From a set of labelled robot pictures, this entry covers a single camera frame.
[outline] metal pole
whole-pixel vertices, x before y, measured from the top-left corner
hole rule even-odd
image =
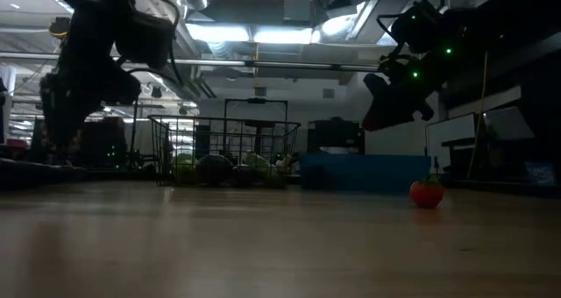
[[[7,53],[0,52],[0,59],[13,60],[58,60],[55,53]],[[339,65],[311,62],[285,62],[261,60],[175,60],[176,64],[192,66],[222,66],[222,67],[273,67],[286,69],[330,70],[344,72],[378,72],[378,66],[369,65]],[[125,63],[126,67],[135,67],[135,64]]]

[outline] wooden floor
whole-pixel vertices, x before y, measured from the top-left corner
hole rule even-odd
[[[0,297],[559,297],[561,202],[87,183],[0,197],[0,255]]]

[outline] blue container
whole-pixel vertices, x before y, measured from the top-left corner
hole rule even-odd
[[[403,155],[302,154],[304,189],[405,195],[429,176],[430,158]]]

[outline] metal wire cart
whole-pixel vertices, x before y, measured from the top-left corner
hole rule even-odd
[[[284,188],[300,124],[150,116],[159,185]]]

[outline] tomato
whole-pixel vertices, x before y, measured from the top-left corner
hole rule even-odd
[[[417,181],[411,185],[409,197],[418,207],[433,209],[444,198],[444,189],[434,181]]]

